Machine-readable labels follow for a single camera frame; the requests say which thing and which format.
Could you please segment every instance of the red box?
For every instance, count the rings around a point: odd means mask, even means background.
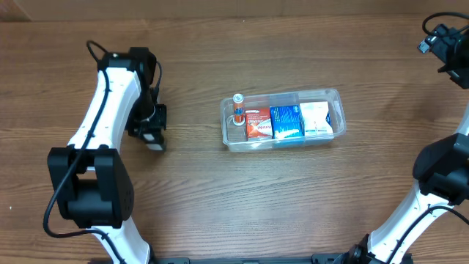
[[[246,110],[248,140],[272,139],[272,123],[269,109]]]

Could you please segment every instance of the blue box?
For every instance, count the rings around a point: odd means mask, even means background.
[[[287,139],[303,136],[301,128],[301,111],[299,105],[272,106],[270,118],[274,139]]]

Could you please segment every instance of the white box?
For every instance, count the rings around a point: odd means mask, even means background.
[[[328,102],[300,103],[305,136],[333,134]]]

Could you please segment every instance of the plastic tray compartment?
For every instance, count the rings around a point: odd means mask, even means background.
[[[248,141],[246,124],[237,126],[233,123],[233,98],[225,98],[220,104],[223,143],[231,151],[269,150],[280,147],[301,147],[328,143],[337,136],[343,135],[347,129],[344,109],[342,108],[339,92],[336,89],[313,89],[269,95],[245,95],[244,107],[245,110],[249,110],[320,101],[328,102],[332,134]]]

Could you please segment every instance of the wooden table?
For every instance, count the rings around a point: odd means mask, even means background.
[[[85,48],[148,46],[163,65],[168,150],[124,136],[133,218],[159,257],[309,256],[345,252],[409,191],[422,147],[451,134],[467,91],[420,54],[423,16],[0,23],[0,263],[106,257],[91,235],[42,229],[53,193],[46,165],[80,125],[96,85]],[[219,103],[334,87],[347,133],[331,144],[231,153]],[[469,215],[469,203],[458,207]],[[55,208],[54,230],[74,223]],[[417,263],[467,263],[469,229],[438,219],[410,248]]]

